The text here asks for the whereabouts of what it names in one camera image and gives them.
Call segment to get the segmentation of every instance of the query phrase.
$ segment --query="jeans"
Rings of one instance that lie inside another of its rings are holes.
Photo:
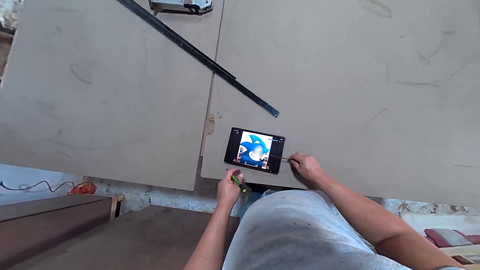
[[[240,214],[239,214],[240,222],[241,222],[241,219],[243,218],[243,215],[245,215],[248,208],[250,207],[250,205],[252,205],[254,202],[259,200],[260,198],[266,197],[266,196],[268,196],[270,194],[273,194],[275,192],[276,191],[273,191],[273,190],[269,189],[269,190],[265,191],[263,194],[260,193],[260,192],[250,193],[250,196],[248,197],[247,201],[240,207]]]

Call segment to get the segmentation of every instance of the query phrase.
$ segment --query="wrist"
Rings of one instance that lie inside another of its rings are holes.
[[[224,201],[219,201],[218,204],[216,205],[215,212],[228,212],[231,213],[234,204],[224,202]]]
[[[331,184],[332,179],[333,179],[332,177],[328,176],[326,173],[323,173],[323,174],[320,174],[320,175],[316,176],[315,179],[313,180],[313,182],[315,182],[315,184],[322,187],[325,184]]]

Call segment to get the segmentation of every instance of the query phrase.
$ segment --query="particleboard sheet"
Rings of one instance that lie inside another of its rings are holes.
[[[232,127],[286,137],[369,196],[480,205],[480,4],[226,0],[217,61],[280,111],[215,78],[202,176],[222,178]],[[248,182],[302,187],[243,169]]]
[[[158,16],[215,57],[221,9]],[[0,162],[193,190],[211,80],[115,0],[28,2],[0,93]]]

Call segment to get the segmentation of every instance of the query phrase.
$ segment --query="left hand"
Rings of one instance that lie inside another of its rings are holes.
[[[239,169],[230,169],[225,174],[225,178],[218,183],[217,199],[218,206],[233,208],[240,195],[240,187],[232,181],[232,175],[238,174]],[[240,183],[243,183],[243,173],[237,175]]]

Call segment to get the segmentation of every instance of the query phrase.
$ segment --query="black cable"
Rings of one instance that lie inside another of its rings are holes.
[[[61,186],[63,186],[63,185],[66,184],[66,183],[71,183],[71,184],[75,187],[75,183],[74,183],[74,182],[72,182],[72,181],[66,181],[66,182],[61,183],[59,186],[57,186],[57,188],[52,189],[52,187],[50,186],[50,184],[49,184],[47,181],[45,181],[45,180],[40,181],[40,182],[36,183],[35,185],[30,186],[30,187],[26,187],[26,188],[10,188],[10,187],[6,187],[6,186],[3,184],[3,181],[0,182],[0,186],[3,187],[3,188],[5,188],[5,189],[8,189],[8,190],[19,191],[19,190],[27,190],[27,189],[30,189],[30,188],[32,188],[32,187],[36,187],[36,186],[38,186],[39,184],[41,184],[41,183],[43,183],[43,182],[45,182],[45,183],[47,184],[48,189],[50,190],[50,192],[55,192],[55,191],[57,191]]]

